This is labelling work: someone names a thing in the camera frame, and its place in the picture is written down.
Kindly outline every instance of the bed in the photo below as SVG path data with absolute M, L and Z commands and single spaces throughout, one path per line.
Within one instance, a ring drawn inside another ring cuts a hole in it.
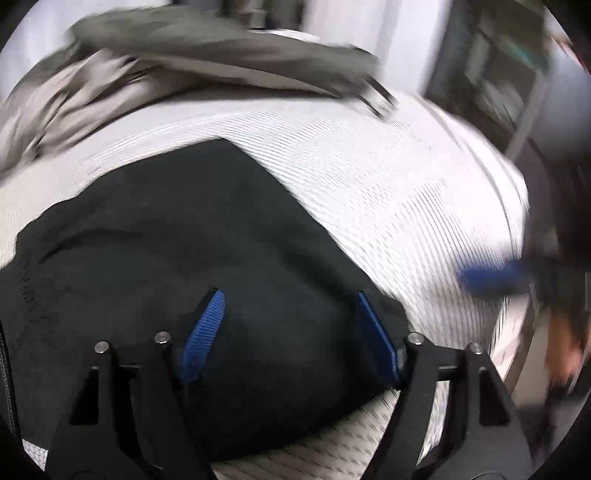
M 524 299 L 473 299 L 462 292 L 457 271 L 520 255 L 525 183 L 470 125 L 418 96 L 390 91 L 397 108 L 384 120 L 368 115 L 357 100 L 236 86 L 187 92 L 129 113 L 0 184 L 0 267 L 14 255 L 16 235 L 28 222 L 99 176 L 223 137 L 270 171 L 384 293 L 403 303 L 416 331 L 439 345 L 464 348 L 478 341 L 490 347 L 504 377 Z M 445 396 L 440 385 L 424 452 L 437 443 Z M 386 391 L 296 444 L 217 463 L 216 474 L 359 478 L 396 398 Z M 44 464 L 45 450 L 27 442 L 25 448 Z

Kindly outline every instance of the metal pin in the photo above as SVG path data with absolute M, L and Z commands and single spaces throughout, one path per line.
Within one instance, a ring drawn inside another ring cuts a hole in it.
M 408 334 L 408 341 L 413 345 L 421 345 L 425 341 L 425 337 L 418 332 L 411 332 Z
M 154 342 L 159 343 L 160 345 L 169 343 L 170 339 L 171 336 L 168 332 L 158 332 L 156 335 L 154 335 Z
M 96 353 L 105 353 L 108 349 L 109 349 L 109 342 L 105 342 L 104 340 L 95 345 L 95 352 Z
M 477 342 L 472 342 L 470 344 L 470 350 L 477 355 L 482 355 L 484 353 L 484 348 Z

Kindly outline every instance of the gray blanket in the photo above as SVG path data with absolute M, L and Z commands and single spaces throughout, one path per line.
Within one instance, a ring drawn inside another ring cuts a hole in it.
M 377 64 L 357 48 L 248 31 L 191 7 L 111 11 L 72 34 L 0 107 L 0 179 L 172 93 L 225 82 L 360 97 Z

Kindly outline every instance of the black fabric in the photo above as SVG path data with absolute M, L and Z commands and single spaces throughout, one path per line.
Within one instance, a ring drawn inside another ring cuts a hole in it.
M 184 340 L 211 288 L 226 316 L 184 404 L 211 460 L 279 447 L 385 387 L 353 316 L 375 286 L 225 140 L 119 168 L 49 208 L 18 235 L 0 288 L 23 438 L 42 447 L 85 352 L 160 330 Z

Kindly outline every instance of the person's hand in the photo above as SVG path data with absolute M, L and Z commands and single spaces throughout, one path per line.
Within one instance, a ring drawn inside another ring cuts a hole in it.
M 553 385 L 562 387 L 576 375 L 583 360 L 581 340 L 564 312 L 551 310 L 545 365 Z

